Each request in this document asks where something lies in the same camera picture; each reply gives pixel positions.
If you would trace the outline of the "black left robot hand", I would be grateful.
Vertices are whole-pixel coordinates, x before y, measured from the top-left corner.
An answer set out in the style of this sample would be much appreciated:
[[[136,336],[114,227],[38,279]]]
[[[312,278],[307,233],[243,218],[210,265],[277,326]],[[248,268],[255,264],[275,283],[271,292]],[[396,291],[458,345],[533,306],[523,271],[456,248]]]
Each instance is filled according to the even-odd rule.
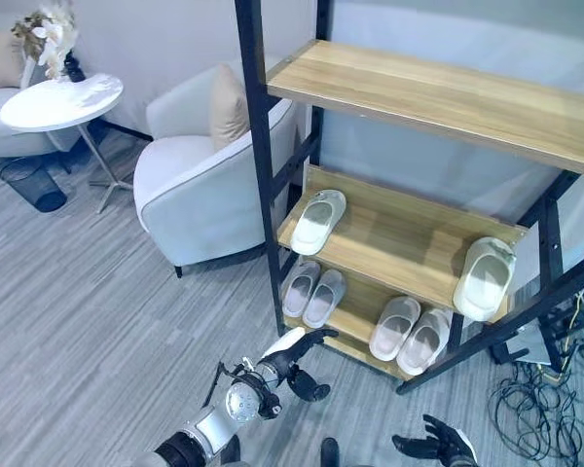
[[[338,335],[338,331],[329,328],[308,332],[304,327],[296,327],[265,351],[258,366],[267,368],[275,375],[276,387],[286,381],[300,399],[311,403],[322,401],[329,395],[330,385],[318,384],[309,373],[300,369],[298,361],[315,345],[323,344],[326,338],[336,338]]]

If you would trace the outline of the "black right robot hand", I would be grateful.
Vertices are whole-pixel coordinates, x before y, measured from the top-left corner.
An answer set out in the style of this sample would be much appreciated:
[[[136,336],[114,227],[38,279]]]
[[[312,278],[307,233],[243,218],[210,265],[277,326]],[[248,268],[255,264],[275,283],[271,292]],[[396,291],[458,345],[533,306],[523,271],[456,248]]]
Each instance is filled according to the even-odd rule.
[[[426,438],[393,435],[391,441],[402,454],[415,459],[437,460],[443,466],[478,466],[475,449],[467,436],[444,421],[425,413]]]

